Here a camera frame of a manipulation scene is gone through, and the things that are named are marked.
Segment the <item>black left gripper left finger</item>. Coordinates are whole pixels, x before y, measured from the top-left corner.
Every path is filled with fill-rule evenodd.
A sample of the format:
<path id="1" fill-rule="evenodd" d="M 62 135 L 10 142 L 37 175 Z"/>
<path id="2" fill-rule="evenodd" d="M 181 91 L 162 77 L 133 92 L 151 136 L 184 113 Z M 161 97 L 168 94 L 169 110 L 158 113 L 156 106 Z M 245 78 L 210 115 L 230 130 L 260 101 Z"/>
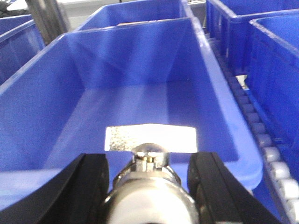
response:
<path id="1" fill-rule="evenodd" d="M 102 224 L 105 154 L 81 154 L 50 181 L 0 213 L 2 224 Z"/>

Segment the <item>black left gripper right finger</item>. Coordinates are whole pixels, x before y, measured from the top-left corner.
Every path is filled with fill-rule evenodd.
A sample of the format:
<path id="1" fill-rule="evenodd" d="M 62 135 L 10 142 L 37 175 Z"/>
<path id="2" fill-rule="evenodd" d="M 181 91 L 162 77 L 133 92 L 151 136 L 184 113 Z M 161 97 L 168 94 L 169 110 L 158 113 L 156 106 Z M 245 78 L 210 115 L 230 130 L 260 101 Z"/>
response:
<path id="1" fill-rule="evenodd" d="M 187 185 L 201 224 L 278 224 L 280 221 L 232 175 L 217 153 L 190 156 Z"/>

